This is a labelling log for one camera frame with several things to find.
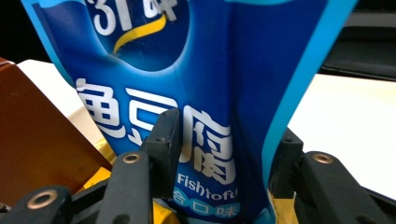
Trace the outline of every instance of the snack bag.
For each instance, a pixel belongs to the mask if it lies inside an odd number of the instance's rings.
[[[180,109],[180,216],[275,223],[276,147],[355,0],[22,2],[116,154]]]

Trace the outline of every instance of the brown panel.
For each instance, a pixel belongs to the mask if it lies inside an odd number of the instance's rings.
[[[0,58],[0,202],[33,189],[72,192],[111,165],[16,66]]]

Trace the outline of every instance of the white surface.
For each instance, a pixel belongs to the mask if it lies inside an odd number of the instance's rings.
[[[316,75],[289,124],[304,151],[337,157],[358,182],[396,199],[396,83]]]
[[[52,63],[27,60],[19,63],[18,67],[66,117],[83,107],[76,91],[64,81]]]

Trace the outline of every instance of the plastic packaging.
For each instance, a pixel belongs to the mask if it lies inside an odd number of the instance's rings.
[[[275,223],[271,162],[355,1],[22,0],[108,143],[137,150],[178,107],[184,216]]]

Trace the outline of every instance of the blue package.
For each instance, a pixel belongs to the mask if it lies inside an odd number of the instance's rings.
[[[275,223],[279,140],[355,0],[22,0],[116,154],[178,107],[173,200],[192,222]]]

